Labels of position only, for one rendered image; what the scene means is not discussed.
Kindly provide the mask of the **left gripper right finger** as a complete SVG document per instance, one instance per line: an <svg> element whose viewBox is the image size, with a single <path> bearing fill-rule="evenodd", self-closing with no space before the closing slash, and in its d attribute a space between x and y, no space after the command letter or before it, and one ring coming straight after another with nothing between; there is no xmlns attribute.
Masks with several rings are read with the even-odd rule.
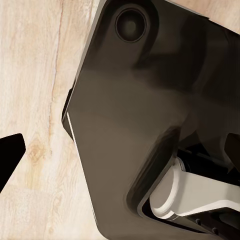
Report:
<svg viewBox="0 0 240 240"><path fill-rule="evenodd" d="M229 133L227 135L224 151L240 173L240 135Z"/></svg>

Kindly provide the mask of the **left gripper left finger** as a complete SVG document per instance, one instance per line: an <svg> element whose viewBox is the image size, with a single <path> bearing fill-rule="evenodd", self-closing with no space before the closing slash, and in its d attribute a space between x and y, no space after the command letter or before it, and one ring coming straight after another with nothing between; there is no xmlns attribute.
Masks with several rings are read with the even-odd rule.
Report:
<svg viewBox="0 0 240 240"><path fill-rule="evenodd" d="M0 193L26 152L21 133L0 138Z"/></svg>

